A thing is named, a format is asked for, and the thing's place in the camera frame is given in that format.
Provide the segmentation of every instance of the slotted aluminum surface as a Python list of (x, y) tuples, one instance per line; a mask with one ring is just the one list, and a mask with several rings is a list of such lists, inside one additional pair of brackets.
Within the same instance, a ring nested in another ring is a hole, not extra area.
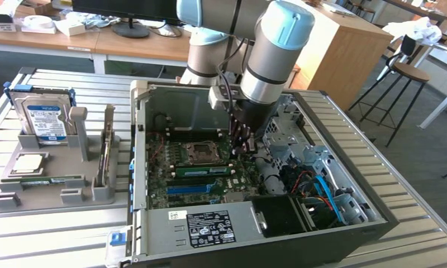
[[(87, 108), (87, 134), (102, 127), (105, 104), (115, 105), (118, 151), (115, 202), (89, 208), (0, 214), (0, 267), (103, 267), (105, 235), (125, 224), (130, 147), (129, 76), (37, 70), (26, 84), (73, 87), (77, 105)], [(353, 164), (400, 221), (379, 241), (326, 267), (447, 267), (447, 226), (379, 151), (320, 92), (302, 92)], [(0, 175), (17, 145), (21, 125), (0, 100)], [(316, 143), (320, 139), (306, 128)]]

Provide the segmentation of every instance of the computer monitor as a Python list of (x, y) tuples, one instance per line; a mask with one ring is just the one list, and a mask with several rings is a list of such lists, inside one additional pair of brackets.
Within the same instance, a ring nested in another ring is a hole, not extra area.
[(176, 0), (73, 0), (73, 11), (103, 16), (129, 18), (128, 23), (111, 26), (115, 34), (129, 38), (142, 38), (149, 31), (142, 25), (133, 25), (132, 19), (165, 21), (178, 24)]

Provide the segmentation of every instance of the monitor stand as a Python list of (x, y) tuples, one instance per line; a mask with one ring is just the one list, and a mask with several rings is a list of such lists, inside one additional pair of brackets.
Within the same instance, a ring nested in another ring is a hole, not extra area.
[(119, 22), (111, 25), (111, 31), (126, 38), (144, 38), (149, 35), (149, 30), (145, 26), (133, 24), (130, 18), (128, 23)]

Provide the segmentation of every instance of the hard drive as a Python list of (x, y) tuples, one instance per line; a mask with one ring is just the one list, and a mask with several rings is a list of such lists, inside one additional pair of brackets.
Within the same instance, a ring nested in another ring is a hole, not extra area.
[(38, 88), (17, 85), (9, 98), (21, 121), (22, 134), (35, 135), (41, 144), (66, 143), (66, 136), (75, 135), (74, 122), (69, 118), (74, 106), (74, 90)]

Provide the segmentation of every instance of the circuit board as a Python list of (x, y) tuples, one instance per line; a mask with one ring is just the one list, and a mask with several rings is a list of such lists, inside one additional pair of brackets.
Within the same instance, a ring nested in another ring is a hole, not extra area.
[(224, 135), (186, 141), (153, 133), (146, 148), (150, 209), (241, 202), (258, 195), (254, 162), (230, 159)]

